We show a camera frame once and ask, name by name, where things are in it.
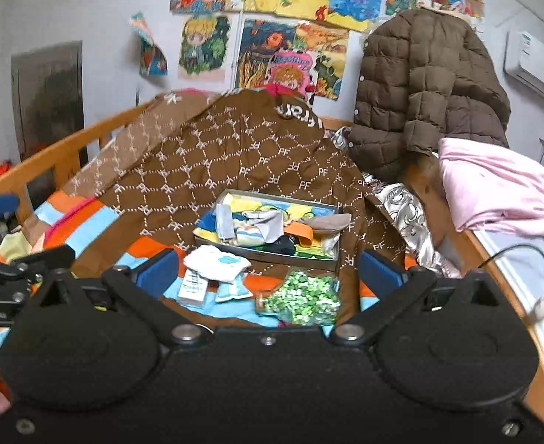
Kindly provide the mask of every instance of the air conditioner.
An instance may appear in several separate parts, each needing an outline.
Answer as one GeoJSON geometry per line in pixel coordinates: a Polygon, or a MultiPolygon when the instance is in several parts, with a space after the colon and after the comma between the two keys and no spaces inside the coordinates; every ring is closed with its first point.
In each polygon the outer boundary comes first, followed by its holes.
{"type": "Polygon", "coordinates": [[[544,96],[544,44],[527,32],[510,32],[504,70],[544,96]]]}

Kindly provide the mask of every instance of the transparent plastic bag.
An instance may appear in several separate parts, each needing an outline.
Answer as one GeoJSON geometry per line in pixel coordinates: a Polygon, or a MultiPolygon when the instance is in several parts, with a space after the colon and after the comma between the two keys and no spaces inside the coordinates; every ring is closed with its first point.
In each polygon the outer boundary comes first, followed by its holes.
{"type": "Polygon", "coordinates": [[[340,307],[338,288],[339,280],[333,273],[315,275],[289,268],[279,286],[256,296],[255,310],[298,326],[333,324],[340,307]]]}

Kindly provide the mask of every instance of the brown puffer jacket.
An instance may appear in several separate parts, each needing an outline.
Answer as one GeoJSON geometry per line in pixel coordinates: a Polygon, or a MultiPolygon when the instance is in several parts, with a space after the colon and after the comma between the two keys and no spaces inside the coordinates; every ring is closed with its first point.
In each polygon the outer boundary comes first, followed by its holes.
{"type": "Polygon", "coordinates": [[[363,172],[397,181],[442,137],[508,147],[510,102],[486,48],[465,21],[405,11],[372,33],[360,68],[350,156],[363,172]]]}

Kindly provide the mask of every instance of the open box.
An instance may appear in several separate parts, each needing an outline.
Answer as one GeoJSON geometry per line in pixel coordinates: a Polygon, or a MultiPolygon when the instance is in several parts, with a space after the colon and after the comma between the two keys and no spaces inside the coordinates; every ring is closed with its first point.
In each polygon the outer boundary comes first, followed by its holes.
{"type": "MultiPolygon", "coordinates": [[[[306,200],[298,200],[287,197],[278,197],[276,195],[266,195],[258,194],[256,192],[246,192],[241,190],[231,190],[227,189],[219,195],[216,200],[213,209],[216,208],[216,205],[221,203],[228,194],[233,196],[240,196],[242,199],[254,200],[254,201],[265,201],[266,204],[277,205],[277,206],[286,206],[286,205],[304,205],[311,207],[312,209],[323,209],[324,215],[333,215],[339,213],[339,209],[335,205],[328,205],[326,203],[317,203],[309,202],[306,200]]],[[[339,241],[336,243],[333,249],[333,259],[316,259],[308,258],[301,256],[289,256],[283,254],[277,254],[273,252],[264,252],[262,250],[249,249],[247,247],[235,247],[232,245],[227,245],[224,243],[214,243],[205,238],[196,236],[197,245],[212,245],[218,247],[218,249],[229,252],[241,257],[245,257],[248,260],[258,260],[260,262],[270,262],[270,263],[279,263],[290,265],[294,267],[300,267],[304,269],[319,269],[319,270],[332,270],[334,271],[336,265],[338,264],[338,252],[339,252],[339,241]]]]}

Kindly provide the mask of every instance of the brown cloth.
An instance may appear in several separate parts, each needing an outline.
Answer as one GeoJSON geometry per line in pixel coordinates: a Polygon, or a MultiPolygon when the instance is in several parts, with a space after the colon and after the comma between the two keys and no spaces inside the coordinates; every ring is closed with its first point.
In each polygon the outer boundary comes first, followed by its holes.
{"type": "MultiPolygon", "coordinates": [[[[371,247],[401,264],[405,246],[375,206],[359,169],[323,134],[319,118],[294,97],[243,90],[219,98],[100,194],[120,218],[79,256],[73,271],[99,275],[140,235],[193,249],[196,222],[227,188],[282,195],[338,205],[353,216],[342,232],[336,269],[339,320],[351,317],[359,311],[360,251],[371,247]]],[[[252,263],[252,272],[265,276],[283,278],[287,271],[283,265],[252,263]]],[[[173,301],[166,304],[180,310],[173,301]]],[[[242,323],[183,313],[209,327],[242,323]]]]}
{"type": "Polygon", "coordinates": [[[490,56],[460,18],[419,9],[365,42],[350,157],[362,172],[395,182],[442,137],[508,147],[510,102],[490,56]]]}

